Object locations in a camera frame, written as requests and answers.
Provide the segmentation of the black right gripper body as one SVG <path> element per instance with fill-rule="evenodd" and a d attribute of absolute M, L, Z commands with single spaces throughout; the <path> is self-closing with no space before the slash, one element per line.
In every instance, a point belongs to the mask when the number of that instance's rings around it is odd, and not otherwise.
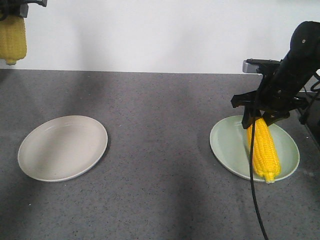
<path fill-rule="evenodd" d="M 306 108 L 308 101 L 297 94 L 309 80 L 309 73 L 296 66 L 280 63 L 273 72 L 262 74 L 257 90 L 236 94 L 231 99 L 234 108 L 252 106 L 264 112 L 289 112 Z"/>

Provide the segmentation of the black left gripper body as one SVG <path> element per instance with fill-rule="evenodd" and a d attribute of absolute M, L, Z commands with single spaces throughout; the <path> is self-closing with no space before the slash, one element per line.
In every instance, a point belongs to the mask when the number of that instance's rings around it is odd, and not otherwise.
<path fill-rule="evenodd" d="M 4 21 L 9 16 L 27 18 L 29 4 L 37 4 L 46 7 L 47 0 L 0 0 L 0 20 Z"/>

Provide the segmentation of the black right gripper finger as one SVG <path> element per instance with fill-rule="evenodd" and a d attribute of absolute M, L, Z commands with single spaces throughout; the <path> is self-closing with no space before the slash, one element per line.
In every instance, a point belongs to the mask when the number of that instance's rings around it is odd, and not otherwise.
<path fill-rule="evenodd" d="M 242 117 L 242 127 L 244 129 L 248 129 L 254 121 L 261 118 L 261 111 L 259 109 L 254 108 L 253 106 L 244 106 L 244 113 Z"/>
<path fill-rule="evenodd" d="M 262 118 L 264 119 L 264 122 L 268 127 L 279 121 L 285 120 L 289 117 L 290 117 L 289 111 L 273 111 L 273 112 L 265 111 L 262 114 Z"/>

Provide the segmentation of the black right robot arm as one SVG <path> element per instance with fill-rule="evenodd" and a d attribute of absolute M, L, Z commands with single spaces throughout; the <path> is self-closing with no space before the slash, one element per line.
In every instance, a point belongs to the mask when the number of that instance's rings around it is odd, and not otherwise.
<path fill-rule="evenodd" d="M 234 95 L 233 108 L 243 106 L 242 127 L 247 129 L 255 118 L 264 118 L 270 126 L 286 119 L 290 111 L 308 106 L 298 92 L 320 68 L 320 24 L 304 21 L 294 30 L 289 51 L 280 60 L 248 58 L 242 63 L 244 73 L 261 74 L 257 90 Z"/>

